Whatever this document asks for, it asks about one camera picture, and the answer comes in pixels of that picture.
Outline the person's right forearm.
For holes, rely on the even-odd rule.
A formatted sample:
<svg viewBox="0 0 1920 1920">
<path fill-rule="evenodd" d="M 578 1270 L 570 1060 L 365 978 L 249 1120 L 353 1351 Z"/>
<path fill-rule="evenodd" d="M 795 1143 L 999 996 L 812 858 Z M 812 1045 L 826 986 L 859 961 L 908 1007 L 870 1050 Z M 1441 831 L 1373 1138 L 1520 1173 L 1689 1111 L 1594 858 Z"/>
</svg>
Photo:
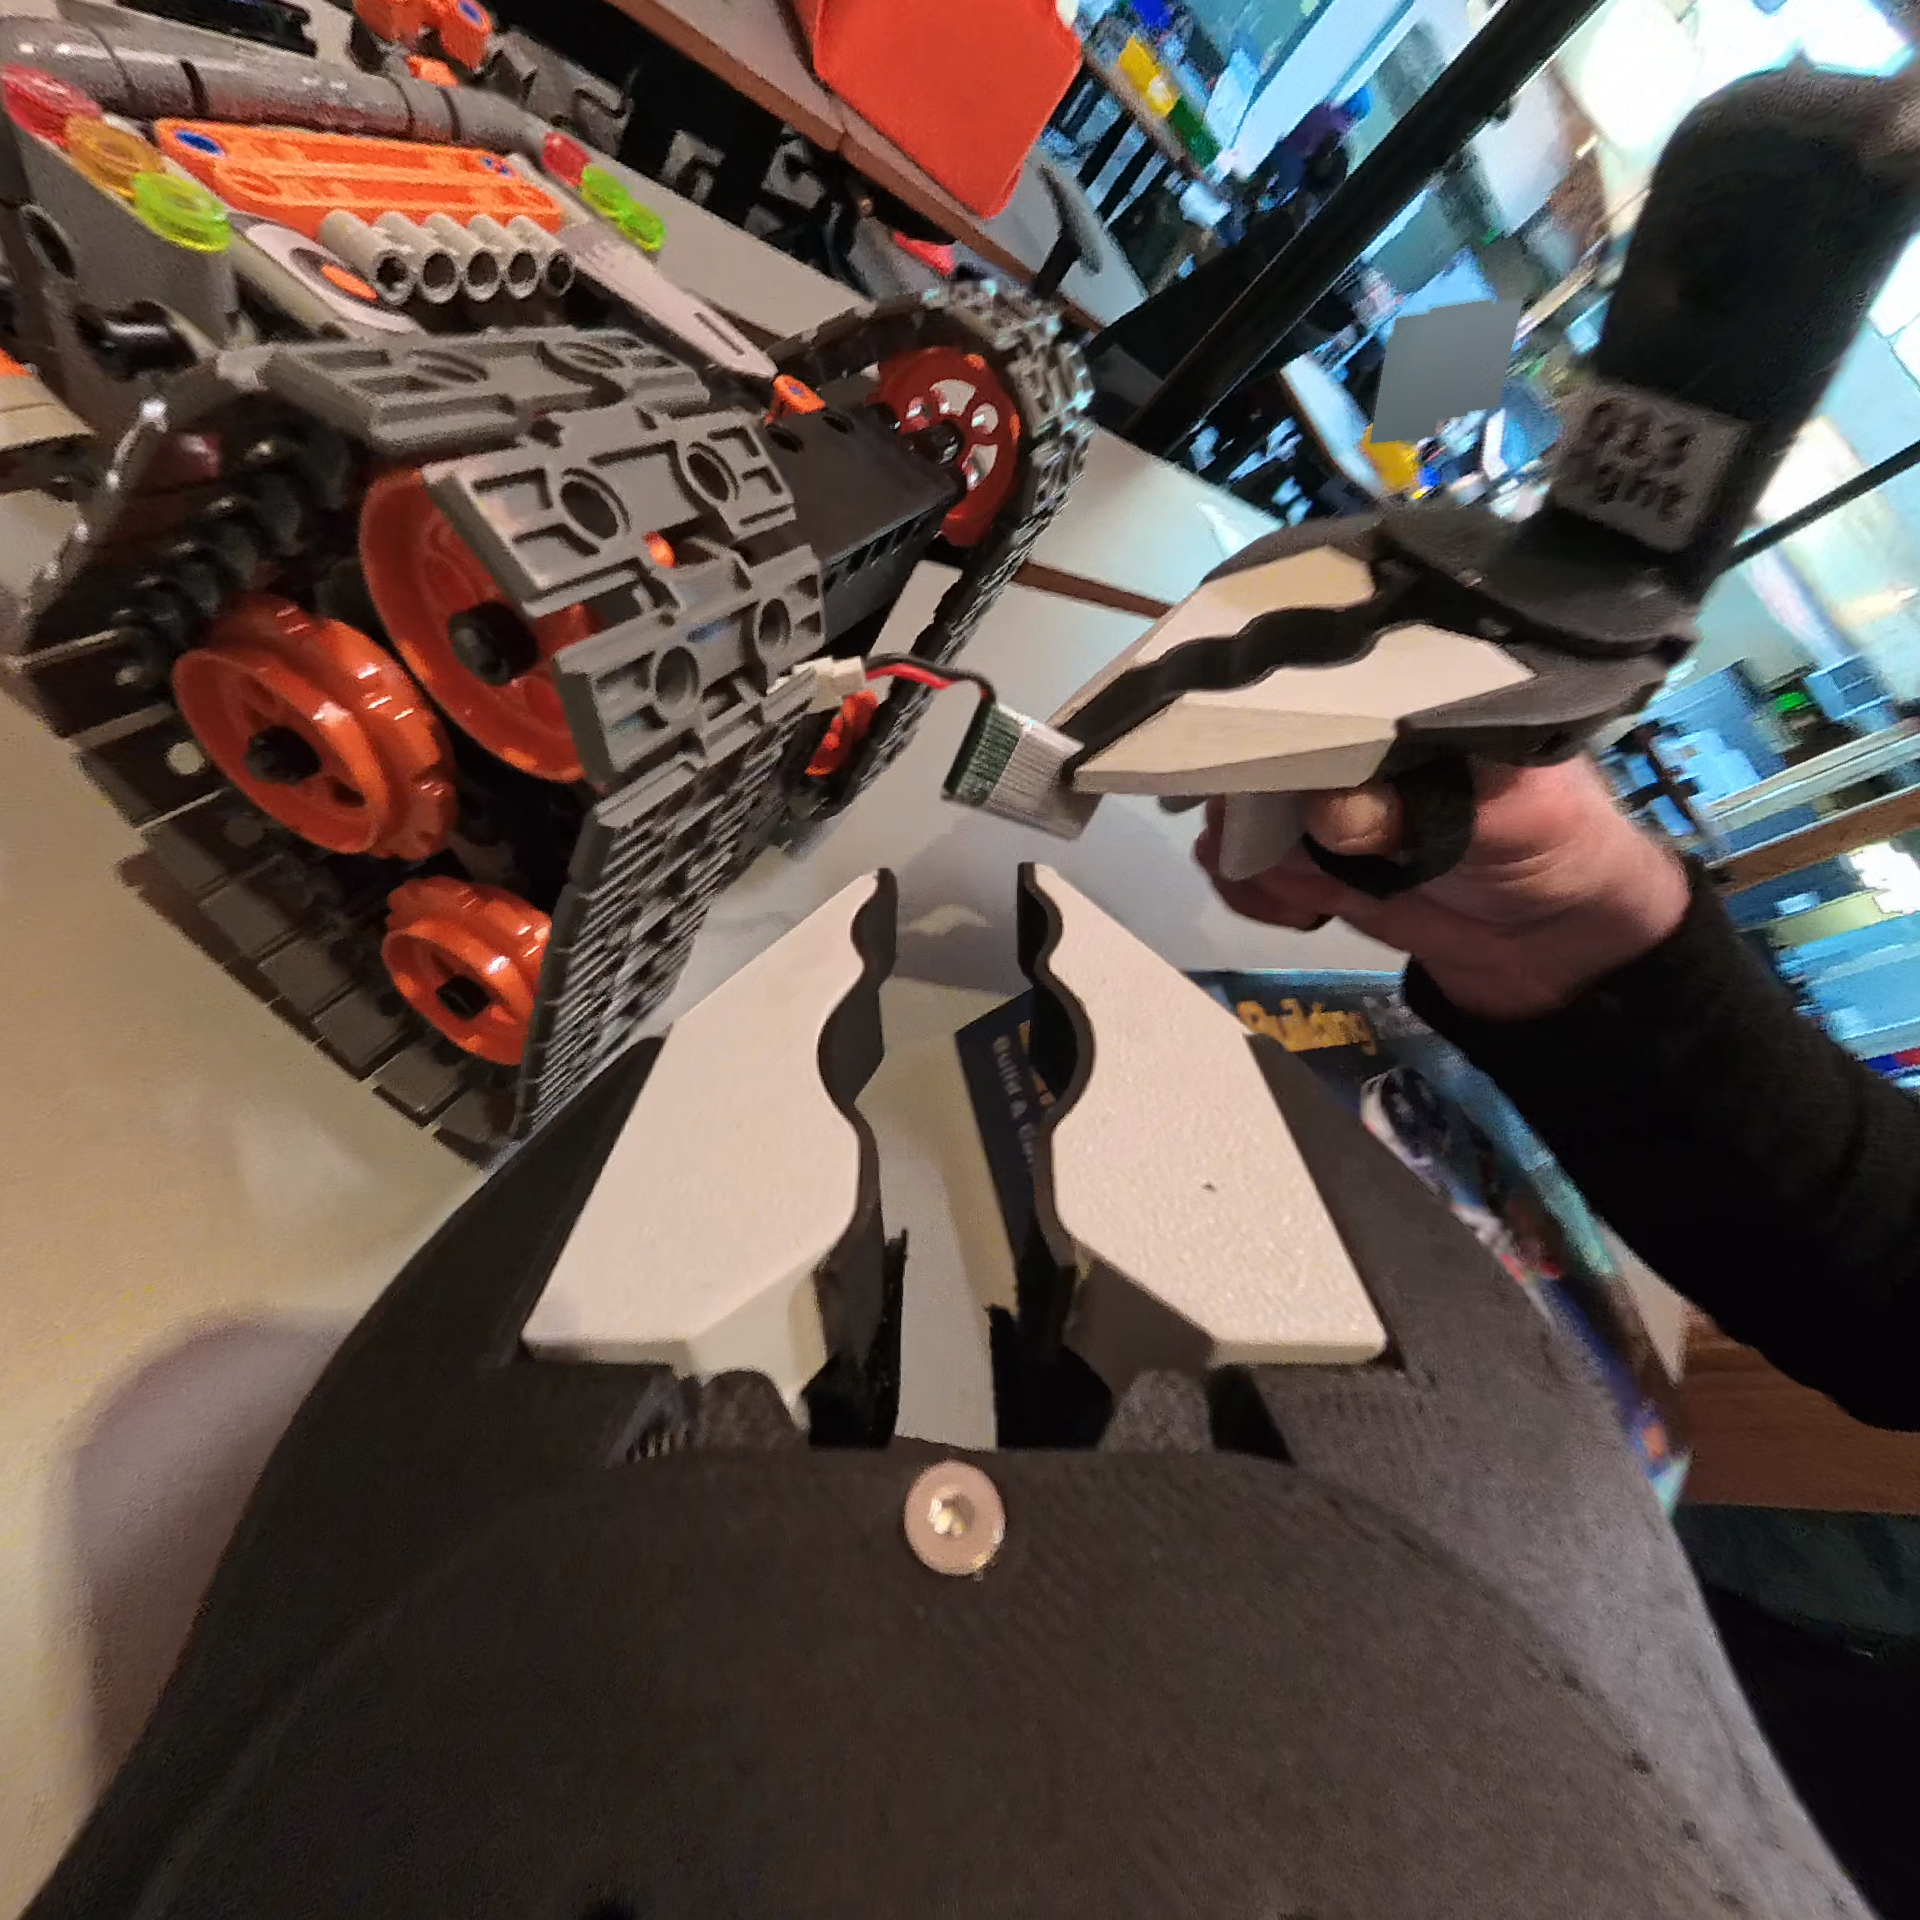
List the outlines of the person's right forearm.
<svg viewBox="0 0 1920 1920">
<path fill-rule="evenodd" d="M 1677 931 L 1565 1009 L 1483 1020 L 1426 966 L 1403 999 L 1727 1340 L 1916 1431 L 1916 1099 L 1792 1007 L 1700 869 L 1687 888 Z"/>
</svg>

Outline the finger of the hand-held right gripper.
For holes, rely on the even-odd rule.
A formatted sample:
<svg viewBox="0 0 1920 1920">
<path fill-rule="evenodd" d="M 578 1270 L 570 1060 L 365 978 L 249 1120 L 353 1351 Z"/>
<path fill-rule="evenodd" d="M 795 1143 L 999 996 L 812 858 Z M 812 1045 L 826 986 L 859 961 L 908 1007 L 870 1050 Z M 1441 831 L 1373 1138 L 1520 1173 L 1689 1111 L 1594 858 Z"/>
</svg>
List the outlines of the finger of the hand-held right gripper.
<svg viewBox="0 0 1920 1920">
<path fill-rule="evenodd" d="M 1330 656 L 1297 618 L 1240 633 L 1159 620 L 1071 699 L 1080 801 L 1227 801 L 1261 846 L 1298 832 L 1304 797 L 1364 786 L 1407 717 L 1531 687 L 1507 645 L 1395 620 Z"/>
<path fill-rule="evenodd" d="M 1128 713 L 1379 724 L 1386 672 L 1368 662 L 1386 602 L 1373 569 L 1330 547 L 1236 572 L 1155 627 L 1128 667 Z"/>
</svg>

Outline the blue robot kit box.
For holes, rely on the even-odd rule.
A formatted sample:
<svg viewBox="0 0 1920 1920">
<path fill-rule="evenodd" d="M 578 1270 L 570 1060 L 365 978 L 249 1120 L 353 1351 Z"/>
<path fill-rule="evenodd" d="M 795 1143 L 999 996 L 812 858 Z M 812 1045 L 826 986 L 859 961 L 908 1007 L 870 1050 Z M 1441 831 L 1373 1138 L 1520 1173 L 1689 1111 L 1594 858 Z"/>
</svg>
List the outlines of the blue robot kit box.
<svg viewBox="0 0 1920 1920">
<path fill-rule="evenodd" d="M 1206 968 L 1273 1078 L 1390 1346 L 1373 1363 L 1254 1363 L 1209 1377 L 1214 1441 L 1407 1505 L 1433 1525 L 1580 1509 L 1580 1462 L 1622 1455 L 1672 1519 L 1689 1446 L 1622 1255 L 1512 1102 L 1434 1039 L 1390 973 Z"/>
</svg>

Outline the person's right hand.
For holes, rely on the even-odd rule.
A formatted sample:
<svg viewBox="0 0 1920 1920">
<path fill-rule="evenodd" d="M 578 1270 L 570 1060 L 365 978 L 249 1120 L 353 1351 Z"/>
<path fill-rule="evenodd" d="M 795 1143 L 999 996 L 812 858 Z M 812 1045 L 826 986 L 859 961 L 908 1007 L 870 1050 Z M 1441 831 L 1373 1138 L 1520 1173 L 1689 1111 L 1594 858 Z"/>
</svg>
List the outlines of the person's right hand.
<svg viewBox="0 0 1920 1920">
<path fill-rule="evenodd" d="M 1574 757 L 1536 771 L 1474 771 L 1474 835 L 1440 881 L 1373 902 L 1305 846 L 1230 881 L 1224 806 L 1206 807 L 1195 861 L 1240 919 L 1319 931 L 1344 922 L 1407 956 L 1470 1020 L 1541 1020 L 1665 944 L 1689 912 L 1689 873 Z"/>
</svg>

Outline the black pole lamp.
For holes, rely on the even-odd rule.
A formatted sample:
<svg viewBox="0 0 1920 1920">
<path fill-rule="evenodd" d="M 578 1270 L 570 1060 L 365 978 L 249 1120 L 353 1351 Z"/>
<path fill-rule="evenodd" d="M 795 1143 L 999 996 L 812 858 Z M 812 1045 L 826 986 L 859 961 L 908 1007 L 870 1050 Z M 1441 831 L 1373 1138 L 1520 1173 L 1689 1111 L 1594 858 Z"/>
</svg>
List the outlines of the black pole lamp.
<svg viewBox="0 0 1920 1920">
<path fill-rule="evenodd" d="M 1272 361 L 1353 259 L 1513 93 L 1598 16 L 1598 3 L 1505 3 L 1382 137 L 1330 200 L 1191 338 L 1179 363 L 1120 419 L 1103 429 L 1147 457 L 1173 457 L 1187 434 Z"/>
</svg>

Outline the orange plastic bin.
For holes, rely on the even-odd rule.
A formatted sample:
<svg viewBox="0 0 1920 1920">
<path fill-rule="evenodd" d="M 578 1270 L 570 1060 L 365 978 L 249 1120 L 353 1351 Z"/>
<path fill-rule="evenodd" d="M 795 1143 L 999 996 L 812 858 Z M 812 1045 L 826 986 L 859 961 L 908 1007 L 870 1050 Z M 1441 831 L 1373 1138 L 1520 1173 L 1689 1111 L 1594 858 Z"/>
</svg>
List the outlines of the orange plastic bin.
<svg viewBox="0 0 1920 1920">
<path fill-rule="evenodd" d="M 1075 3 L 791 3 L 816 78 L 971 216 L 1080 76 Z"/>
</svg>

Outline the white desk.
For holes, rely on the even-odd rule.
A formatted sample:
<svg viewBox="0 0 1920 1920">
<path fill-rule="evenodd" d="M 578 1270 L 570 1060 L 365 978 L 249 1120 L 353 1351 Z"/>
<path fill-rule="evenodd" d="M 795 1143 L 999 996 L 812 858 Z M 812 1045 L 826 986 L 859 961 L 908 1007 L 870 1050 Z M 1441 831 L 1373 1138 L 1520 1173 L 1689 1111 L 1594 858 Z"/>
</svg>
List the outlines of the white desk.
<svg viewBox="0 0 1920 1920">
<path fill-rule="evenodd" d="M 1344 926 L 1227 912 L 1195 819 L 1103 806 L 1075 845 L 944 806 L 966 699 L 806 850 L 707 914 L 679 1020 L 870 869 L 901 883 L 860 1093 L 908 1234 L 901 1435 L 990 1446 L 983 1306 L 1011 1283 L 954 1032 L 1024 992 L 1017 865 L 1051 861 L 1176 968 L 1368 968 Z M 307 1050 L 182 934 L 135 835 L 2 698 L 2 1917 L 165 1687 L 267 1459 L 475 1166 Z"/>
</svg>

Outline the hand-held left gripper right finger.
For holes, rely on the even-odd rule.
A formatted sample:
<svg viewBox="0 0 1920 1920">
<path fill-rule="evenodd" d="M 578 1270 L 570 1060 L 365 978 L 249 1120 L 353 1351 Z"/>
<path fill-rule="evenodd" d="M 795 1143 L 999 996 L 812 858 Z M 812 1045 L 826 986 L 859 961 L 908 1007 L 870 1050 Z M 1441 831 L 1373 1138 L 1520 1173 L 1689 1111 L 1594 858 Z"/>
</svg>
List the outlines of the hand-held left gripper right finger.
<svg viewBox="0 0 1920 1920">
<path fill-rule="evenodd" d="M 1093 1446 L 1147 1376 L 1356 1367 L 1390 1328 L 1246 1025 L 1057 869 L 1017 898 L 1031 1148 L 999 1446 Z"/>
</svg>

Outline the small battery with red wires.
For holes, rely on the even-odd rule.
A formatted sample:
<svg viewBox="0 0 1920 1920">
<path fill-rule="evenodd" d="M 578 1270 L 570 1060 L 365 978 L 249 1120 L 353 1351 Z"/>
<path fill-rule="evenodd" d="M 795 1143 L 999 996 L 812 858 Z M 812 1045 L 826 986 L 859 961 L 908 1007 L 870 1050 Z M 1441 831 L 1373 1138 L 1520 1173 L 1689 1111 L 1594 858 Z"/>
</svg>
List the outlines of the small battery with red wires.
<svg viewBox="0 0 1920 1920">
<path fill-rule="evenodd" d="M 995 681 L 920 655 L 817 656 L 776 681 L 795 698 L 801 735 L 780 776 L 770 839 L 804 850 L 901 764 L 935 693 L 971 699 L 939 797 L 1025 831 L 1075 839 L 1098 806 L 1071 784 L 1080 745 L 1010 709 Z"/>
</svg>

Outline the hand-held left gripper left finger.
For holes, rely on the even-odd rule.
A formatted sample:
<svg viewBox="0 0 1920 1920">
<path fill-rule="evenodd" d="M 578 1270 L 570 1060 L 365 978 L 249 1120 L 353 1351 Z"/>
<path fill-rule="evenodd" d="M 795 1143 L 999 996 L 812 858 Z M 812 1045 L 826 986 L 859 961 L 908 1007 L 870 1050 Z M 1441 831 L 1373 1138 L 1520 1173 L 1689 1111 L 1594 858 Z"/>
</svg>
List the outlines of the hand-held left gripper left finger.
<svg viewBox="0 0 1920 1920">
<path fill-rule="evenodd" d="M 696 1001 L 648 1060 L 519 1343 L 756 1376 L 821 1446 L 901 1416 L 901 1241 L 859 1094 L 882 1060 L 901 892 L 876 869 Z"/>
</svg>

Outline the person's black clothing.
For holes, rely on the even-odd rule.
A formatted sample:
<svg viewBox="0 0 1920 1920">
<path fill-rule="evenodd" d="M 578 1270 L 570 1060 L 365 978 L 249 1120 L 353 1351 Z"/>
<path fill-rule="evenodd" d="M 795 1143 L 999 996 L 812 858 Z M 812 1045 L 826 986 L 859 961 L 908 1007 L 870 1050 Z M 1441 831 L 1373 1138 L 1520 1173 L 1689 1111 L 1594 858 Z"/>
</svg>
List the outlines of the person's black clothing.
<svg viewBox="0 0 1920 1920">
<path fill-rule="evenodd" d="M 1916 1519 L 1684 1505 L 1672 1529 L 1787 1785 L 1879 1917 L 1916 1917 Z"/>
</svg>

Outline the orange grey tracked brick robot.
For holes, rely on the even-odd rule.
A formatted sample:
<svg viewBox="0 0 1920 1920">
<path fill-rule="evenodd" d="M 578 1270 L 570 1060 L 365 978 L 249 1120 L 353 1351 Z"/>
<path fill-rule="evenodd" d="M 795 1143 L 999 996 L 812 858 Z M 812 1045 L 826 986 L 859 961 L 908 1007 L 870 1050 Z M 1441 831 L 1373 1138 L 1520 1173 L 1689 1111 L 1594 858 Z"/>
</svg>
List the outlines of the orange grey tracked brick robot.
<svg viewBox="0 0 1920 1920">
<path fill-rule="evenodd" d="M 971 280 L 756 345 L 629 100 L 481 3 L 2 16 L 2 690 L 186 931 L 452 1153 L 544 1127 L 840 815 L 1071 499 Z"/>
</svg>

